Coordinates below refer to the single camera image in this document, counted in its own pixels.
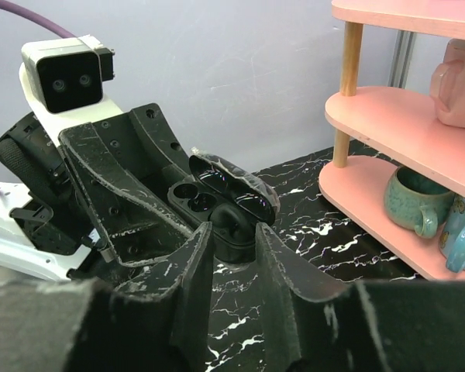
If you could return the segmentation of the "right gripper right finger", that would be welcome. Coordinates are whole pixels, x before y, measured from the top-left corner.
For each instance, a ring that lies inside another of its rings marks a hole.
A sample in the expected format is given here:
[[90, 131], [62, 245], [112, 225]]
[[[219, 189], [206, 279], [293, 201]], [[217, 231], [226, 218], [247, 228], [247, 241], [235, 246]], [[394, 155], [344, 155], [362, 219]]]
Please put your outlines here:
[[465, 281], [343, 283], [256, 227], [269, 371], [465, 371]]

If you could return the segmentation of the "black earbud charging case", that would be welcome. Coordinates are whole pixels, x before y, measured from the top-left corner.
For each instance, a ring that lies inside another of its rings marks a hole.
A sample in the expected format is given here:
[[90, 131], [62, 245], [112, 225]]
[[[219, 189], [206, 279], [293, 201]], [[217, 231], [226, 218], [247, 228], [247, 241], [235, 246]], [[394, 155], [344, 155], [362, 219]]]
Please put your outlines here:
[[277, 192], [241, 167], [202, 150], [192, 150], [188, 166], [191, 174], [167, 193], [172, 208], [194, 228], [212, 223], [218, 260], [254, 261], [256, 224], [274, 224], [281, 207]]

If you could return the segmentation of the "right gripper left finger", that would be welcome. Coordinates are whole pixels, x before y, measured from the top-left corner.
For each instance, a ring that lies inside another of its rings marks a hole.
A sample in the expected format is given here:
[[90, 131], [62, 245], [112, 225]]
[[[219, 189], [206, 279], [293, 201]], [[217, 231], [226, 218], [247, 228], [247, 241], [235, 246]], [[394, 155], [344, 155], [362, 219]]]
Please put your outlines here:
[[201, 371], [212, 224], [111, 288], [97, 279], [0, 285], [0, 371]]

